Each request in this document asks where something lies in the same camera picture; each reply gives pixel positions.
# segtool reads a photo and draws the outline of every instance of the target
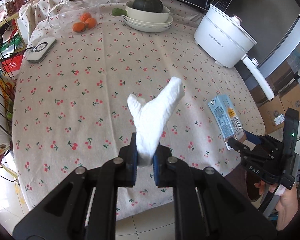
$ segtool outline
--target green handle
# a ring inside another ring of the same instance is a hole
[[[121,15],[128,16],[127,11],[123,10],[123,9],[120,9],[120,8],[113,8],[112,16],[121,16]]]

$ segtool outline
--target white bowl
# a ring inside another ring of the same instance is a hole
[[[164,32],[164,31],[168,30],[171,26],[171,25],[169,25],[168,27],[164,27],[164,28],[151,28],[151,27],[144,27],[144,26],[140,26],[140,25],[136,25],[134,23],[128,22],[125,18],[123,18],[123,20],[131,28],[136,29],[138,31],[146,32],[146,33]]]
[[[136,25],[145,26],[145,27],[157,27],[157,28],[164,28],[170,25],[173,22],[173,18],[171,15],[169,15],[168,20],[165,23],[150,23],[150,22],[143,22],[138,21],[135,19],[131,19],[127,16],[123,16],[128,22],[134,23]]]
[[[127,16],[131,19],[149,22],[149,23],[165,23],[170,15],[168,7],[163,6],[162,13],[146,12],[132,8],[134,1],[126,3]]]

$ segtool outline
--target person's arm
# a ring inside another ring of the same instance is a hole
[[[256,183],[255,186],[259,188],[259,194],[262,195],[265,189],[265,182]],[[269,191],[274,192],[276,184],[270,185]],[[278,211],[277,230],[283,230],[292,220],[298,211],[297,186],[294,185],[291,190],[286,189],[280,197],[279,202],[275,206]]]

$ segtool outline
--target pot lid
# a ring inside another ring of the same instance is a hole
[[[257,44],[257,42],[255,41],[254,38],[252,38],[252,36],[247,33],[247,31],[241,27],[240,23],[242,22],[242,20],[237,16],[234,15],[233,17],[229,17],[228,15],[226,15],[223,11],[219,10],[217,7],[215,7],[214,5],[210,5],[210,8],[212,8],[213,10],[215,10],[217,13],[219,13],[220,15],[222,15],[224,18],[226,18],[230,23],[232,23],[235,27],[237,27],[240,31],[242,31],[244,33],[244,35],[249,38],[255,45]]]

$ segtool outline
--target tile floor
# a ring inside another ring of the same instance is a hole
[[[12,157],[7,155],[5,163],[15,170]],[[0,175],[13,180],[4,169]],[[15,225],[29,212],[21,189],[16,182],[0,178],[0,223],[12,233]],[[116,224],[117,240],[174,240],[173,203],[152,208],[143,213],[120,220]]]

